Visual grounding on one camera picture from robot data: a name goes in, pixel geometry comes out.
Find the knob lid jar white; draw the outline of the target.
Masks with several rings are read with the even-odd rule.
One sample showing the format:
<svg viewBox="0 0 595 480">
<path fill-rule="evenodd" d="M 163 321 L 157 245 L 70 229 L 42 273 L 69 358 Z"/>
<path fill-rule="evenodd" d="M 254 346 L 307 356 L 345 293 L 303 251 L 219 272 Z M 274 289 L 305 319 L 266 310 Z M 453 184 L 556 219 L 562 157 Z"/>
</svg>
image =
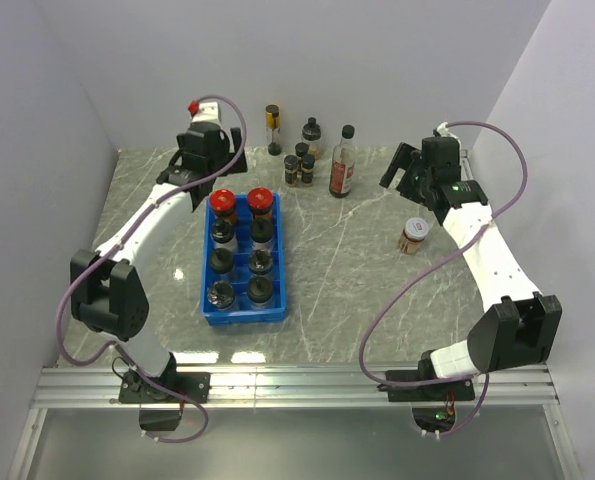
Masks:
<svg viewBox="0 0 595 480">
<path fill-rule="evenodd" d="M 275 303 L 273 282 L 263 276 L 253 276 L 247 284 L 247 297 L 254 309 L 272 308 Z"/>
</svg>

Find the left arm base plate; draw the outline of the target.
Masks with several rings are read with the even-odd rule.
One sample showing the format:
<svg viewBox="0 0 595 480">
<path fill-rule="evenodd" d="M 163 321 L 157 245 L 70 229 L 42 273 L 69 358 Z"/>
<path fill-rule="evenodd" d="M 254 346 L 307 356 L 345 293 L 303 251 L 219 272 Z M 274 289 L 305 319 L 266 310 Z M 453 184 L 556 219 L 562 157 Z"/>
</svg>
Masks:
<svg viewBox="0 0 595 480">
<path fill-rule="evenodd" d="M 200 404 L 208 399 L 211 375 L 207 372 L 173 373 L 146 382 L 136 371 L 122 376 L 120 404 L 163 404 L 180 402 L 181 396 Z"/>
</svg>

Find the blue divided plastic bin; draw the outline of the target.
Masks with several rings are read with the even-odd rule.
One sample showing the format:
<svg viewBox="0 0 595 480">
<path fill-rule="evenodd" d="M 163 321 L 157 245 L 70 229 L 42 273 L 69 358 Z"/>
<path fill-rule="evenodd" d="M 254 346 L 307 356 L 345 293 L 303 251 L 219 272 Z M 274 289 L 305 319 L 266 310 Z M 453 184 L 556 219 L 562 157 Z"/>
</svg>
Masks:
<svg viewBox="0 0 595 480">
<path fill-rule="evenodd" d="M 235 272 L 231 279 L 223 279 L 215 275 L 208 267 L 208 257 L 216 249 L 210 237 L 210 228 L 215 222 L 208 199 L 205 218 L 203 265 L 200 295 L 200 313 L 212 327 L 229 326 L 236 324 L 263 323 L 270 324 L 282 322 L 287 316 L 287 287 L 284 262 L 284 242 L 280 196 L 272 192 L 274 196 L 273 218 L 275 247 L 270 251 L 274 267 L 269 276 L 263 276 L 273 282 L 275 292 L 275 303 L 272 308 L 254 309 L 247 297 L 247 284 L 253 275 L 248 270 L 248 256 L 254 250 L 249 235 L 250 223 L 254 220 L 247 205 L 247 194 L 236 195 L 238 224 L 233 226 L 238 242 L 238 252 L 233 253 L 235 259 Z M 215 311 L 208 304 L 206 293 L 209 286 L 214 282 L 224 280 L 229 282 L 236 292 L 238 308 L 231 311 Z"/>
</svg>

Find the black cap bottle front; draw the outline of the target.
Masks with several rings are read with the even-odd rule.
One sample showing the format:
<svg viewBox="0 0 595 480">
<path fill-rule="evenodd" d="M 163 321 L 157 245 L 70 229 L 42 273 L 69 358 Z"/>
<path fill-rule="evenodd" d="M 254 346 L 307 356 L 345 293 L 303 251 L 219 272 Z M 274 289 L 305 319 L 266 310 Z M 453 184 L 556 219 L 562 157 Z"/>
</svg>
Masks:
<svg viewBox="0 0 595 480">
<path fill-rule="evenodd" d="M 273 267 L 273 257 L 267 250 L 255 249 L 248 256 L 248 270 L 253 276 L 269 276 Z"/>
</svg>

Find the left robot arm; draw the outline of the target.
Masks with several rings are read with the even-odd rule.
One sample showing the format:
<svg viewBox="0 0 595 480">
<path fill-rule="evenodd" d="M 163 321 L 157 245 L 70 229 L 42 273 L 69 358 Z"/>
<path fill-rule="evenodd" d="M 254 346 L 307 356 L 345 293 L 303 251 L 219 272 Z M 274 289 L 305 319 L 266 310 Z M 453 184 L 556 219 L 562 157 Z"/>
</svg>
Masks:
<svg viewBox="0 0 595 480">
<path fill-rule="evenodd" d="M 147 325 L 149 302 L 140 273 L 218 177 L 246 172 L 246 136 L 243 127 L 224 131 L 214 121 L 190 125 L 130 220 L 97 250 L 81 250 L 71 259 L 72 317 L 106 338 L 105 345 L 119 352 L 154 401 L 178 396 L 179 377 L 174 355 Z"/>
</svg>

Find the black cap bottle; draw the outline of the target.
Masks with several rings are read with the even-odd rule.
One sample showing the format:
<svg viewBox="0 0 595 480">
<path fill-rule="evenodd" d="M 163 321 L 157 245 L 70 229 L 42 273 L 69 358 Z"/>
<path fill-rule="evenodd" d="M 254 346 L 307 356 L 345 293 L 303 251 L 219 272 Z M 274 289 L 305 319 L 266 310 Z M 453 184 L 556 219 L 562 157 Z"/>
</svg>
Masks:
<svg viewBox="0 0 595 480">
<path fill-rule="evenodd" d="M 248 270 L 253 276 L 269 276 L 273 267 L 273 257 L 267 250 L 255 249 L 248 256 Z"/>
<path fill-rule="evenodd" d="M 220 278 L 231 279 L 235 272 L 233 252 L 226 248 L 214 249 L 208 257 L 208 267 Z"/>
</svg>

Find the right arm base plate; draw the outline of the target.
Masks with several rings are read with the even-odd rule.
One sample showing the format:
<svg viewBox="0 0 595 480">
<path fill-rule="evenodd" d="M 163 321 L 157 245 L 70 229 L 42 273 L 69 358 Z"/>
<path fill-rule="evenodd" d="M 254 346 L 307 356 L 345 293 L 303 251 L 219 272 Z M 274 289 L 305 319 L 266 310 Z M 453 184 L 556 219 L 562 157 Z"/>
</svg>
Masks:
<svg viewBox="0 0 595 480">
<path fill-rule="evenodd" d="M 433 380 L 436 376 L 430 370 L 388 370 L 386 379 L 393 382 Z M 444 402 L 444 401 L 472 401 L 475 391 L 470 380 L 452 381 L 448 383 L 427 386 L 395 387 L 379 384 L 378 390 L 385 392 L 388 401 L 397 402 Z"/>
</svg>

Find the red lid jar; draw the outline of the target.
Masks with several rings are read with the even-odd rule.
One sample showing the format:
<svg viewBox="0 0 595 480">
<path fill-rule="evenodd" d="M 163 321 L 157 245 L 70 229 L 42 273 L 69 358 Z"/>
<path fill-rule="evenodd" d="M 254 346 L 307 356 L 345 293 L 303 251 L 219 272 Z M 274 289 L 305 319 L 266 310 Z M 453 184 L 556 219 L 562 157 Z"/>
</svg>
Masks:
<svg viewBox="0 0 595 480">
<path fill-rule="evenodd" d="M 221 219 L 229 224 L 238 224 L 236 195 L 228 189 L 220 189 L 211 193 L 209 206 L 216 219 Z"/>
<path fill-rule="evenodd" d="M 265 187 L 256 187 L 247 194 L 247 205 L 254 220 L 271 221 L 273 218 L 273 193 Z"/>
</svg>

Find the black cap bottle back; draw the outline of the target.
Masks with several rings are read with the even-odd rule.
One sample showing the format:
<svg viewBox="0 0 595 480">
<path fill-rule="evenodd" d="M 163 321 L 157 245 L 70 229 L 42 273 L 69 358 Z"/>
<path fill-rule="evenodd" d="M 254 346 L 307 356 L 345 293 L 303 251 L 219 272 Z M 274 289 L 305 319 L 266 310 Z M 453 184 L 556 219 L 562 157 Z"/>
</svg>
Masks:
<svg viewBox="0 0 595 480">
<path fill-rule="evenodd" d="M 235 272 L 233 252 L 226 248 L 214 249 L 208 257 L 208 267 L 220 278 L 231 279 Z"/>
</svg>

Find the shaker jar white powder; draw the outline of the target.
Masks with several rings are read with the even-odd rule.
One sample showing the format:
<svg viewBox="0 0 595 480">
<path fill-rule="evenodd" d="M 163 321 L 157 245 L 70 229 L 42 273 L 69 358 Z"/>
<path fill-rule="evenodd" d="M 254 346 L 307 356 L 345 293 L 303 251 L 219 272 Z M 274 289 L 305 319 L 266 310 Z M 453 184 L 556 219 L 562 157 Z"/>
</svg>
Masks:
<svg viewBox="0 0 595 480">
<path fill-rule="evenodd" d="M 215 311 L 231 311 L 238 308 L 234 287 L 224 280 L 216 281 L 208 287 L 206 299 Z"/>
</svg>

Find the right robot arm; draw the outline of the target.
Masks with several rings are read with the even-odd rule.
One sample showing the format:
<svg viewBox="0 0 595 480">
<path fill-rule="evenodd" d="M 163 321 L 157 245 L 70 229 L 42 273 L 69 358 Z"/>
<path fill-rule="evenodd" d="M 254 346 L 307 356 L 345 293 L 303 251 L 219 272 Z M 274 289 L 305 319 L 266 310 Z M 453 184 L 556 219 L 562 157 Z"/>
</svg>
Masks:
<svg viewBox="0 0 595 480">
<path fill-rule="evenodd" d="M 439 399 L 453 380 L 544 363 L 563 309 L 528 278 L 494 223 L 482 187 L 461 177 L 460 146 L 449 136 L 423 139 L 420 147 L 399 144 L 380 184 L 387 188 L 398 171 L 396 190 L 425 206 L 461 249 L 480 292 L 483 315 L 467 338 L 423 355 L 417 386 Z"/>
</svg>

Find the tall clear sauce bottle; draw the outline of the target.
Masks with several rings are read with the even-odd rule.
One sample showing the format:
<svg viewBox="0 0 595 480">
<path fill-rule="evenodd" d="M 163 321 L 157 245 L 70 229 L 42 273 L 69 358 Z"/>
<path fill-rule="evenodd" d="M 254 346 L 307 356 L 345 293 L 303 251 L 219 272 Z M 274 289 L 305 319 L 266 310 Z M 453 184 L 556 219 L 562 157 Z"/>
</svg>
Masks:
<svg viewBox="0 0 595 480">
<path fill-rule="evenodd" d="M 337 198 L 346 197 L 351 190 L 351 183 L 356 163 L 354 144 L 355 127 L 344 125 L 341 140 L 333 149 L 329 178 L 329 193 Z"/>
</svg>

